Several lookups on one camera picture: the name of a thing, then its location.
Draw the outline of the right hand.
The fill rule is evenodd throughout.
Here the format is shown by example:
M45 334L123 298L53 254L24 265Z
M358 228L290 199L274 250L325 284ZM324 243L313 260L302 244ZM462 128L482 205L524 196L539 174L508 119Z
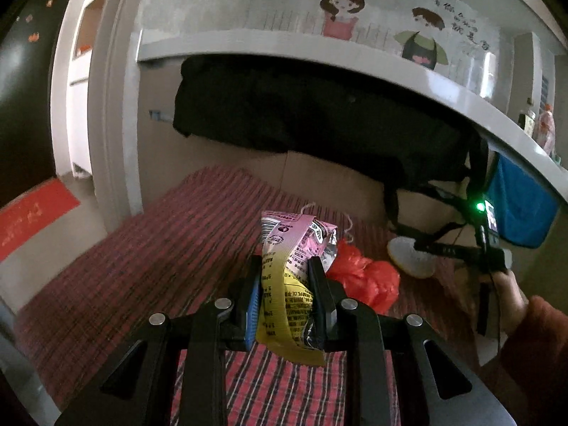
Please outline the right hand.
M492 279L499 296L503 332L511 335L526 317L529 300L520 289L512 270L494 273Z

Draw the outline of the red sleeve forearm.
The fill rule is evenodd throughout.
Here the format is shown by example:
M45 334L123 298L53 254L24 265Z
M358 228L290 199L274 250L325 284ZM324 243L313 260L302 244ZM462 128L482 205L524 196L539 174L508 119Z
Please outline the red sleeve forearm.
M480 375L517 424L565 425L567 315L540 296L530 297L501 355Z

